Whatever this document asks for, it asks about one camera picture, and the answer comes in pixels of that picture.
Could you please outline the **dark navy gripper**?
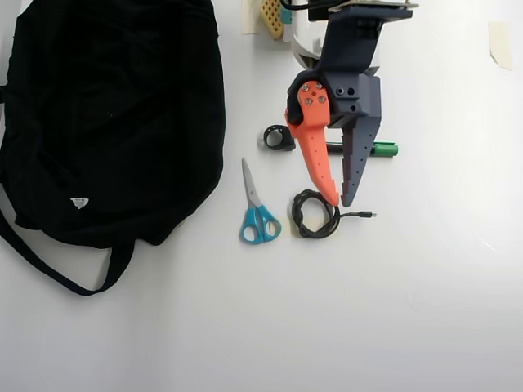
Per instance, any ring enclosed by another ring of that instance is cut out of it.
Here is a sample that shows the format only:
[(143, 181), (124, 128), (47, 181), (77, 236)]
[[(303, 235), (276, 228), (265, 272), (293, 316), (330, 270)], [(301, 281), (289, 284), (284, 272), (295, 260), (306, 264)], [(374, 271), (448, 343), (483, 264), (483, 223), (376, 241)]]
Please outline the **dark navy gripper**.
[(294, 34), (293, 52), (304, 68), (288, 89), (287, 125), (297, 140), (311, 181), (329, 205), (339, 204), (324, 129), (342, 127), (342, 196), (349, 207), (382, 120), (381, 83), (373, 64), (386, 23), (407, 20), (411, 10), (336, 10), (326, 19), (322, 43), (306, 48)]

